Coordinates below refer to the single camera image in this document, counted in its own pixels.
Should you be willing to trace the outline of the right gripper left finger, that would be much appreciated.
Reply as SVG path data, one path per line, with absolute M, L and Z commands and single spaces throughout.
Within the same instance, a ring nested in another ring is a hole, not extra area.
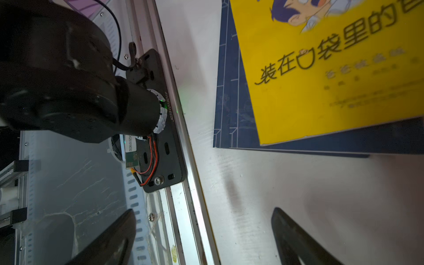
M 135 213 L 132 209 L 128 209 L 68 264 L 127 265 L 135 235 Z

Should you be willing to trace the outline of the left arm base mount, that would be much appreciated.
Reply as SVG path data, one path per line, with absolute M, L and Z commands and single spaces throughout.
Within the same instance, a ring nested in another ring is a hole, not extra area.
M 135 169 L 146 193 L 183 182 L 188 171 L 160 54 L 147 51 L 127 71 L 127 79 L 129 88 L 140 94 L 134 100 L 139 105 L 136 117 L 155 126 L 139 140 L 125 139 L 125 147 L 133 151 L 126 153 L 128 167 Z

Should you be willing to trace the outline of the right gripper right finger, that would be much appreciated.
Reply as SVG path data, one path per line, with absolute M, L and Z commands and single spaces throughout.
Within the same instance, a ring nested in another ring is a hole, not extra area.
M 341 264 L 281 208 L 274 208 L 271 225 L 281 264 Z

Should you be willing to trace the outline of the yellow cover book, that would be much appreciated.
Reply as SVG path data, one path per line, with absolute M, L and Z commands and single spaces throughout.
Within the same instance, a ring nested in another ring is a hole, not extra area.
M 262 146 L 423 116 L 423 1 L 230 4 Z

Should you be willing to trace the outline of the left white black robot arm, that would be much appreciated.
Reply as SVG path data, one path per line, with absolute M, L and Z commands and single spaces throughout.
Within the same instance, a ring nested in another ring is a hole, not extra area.
M 1 125 L 87 143 L 165 128 L 159 90 L 116 76 L 109 41 L 88 18 L 49 1 L 1 2 Z

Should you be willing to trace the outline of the blue book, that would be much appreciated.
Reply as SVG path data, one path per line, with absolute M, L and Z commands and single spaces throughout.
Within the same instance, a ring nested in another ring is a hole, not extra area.
M 222 2 L 219 44 L 215 148 L 360 158 L 424 153 L 422 118 L 261 146 L 229 1 Z

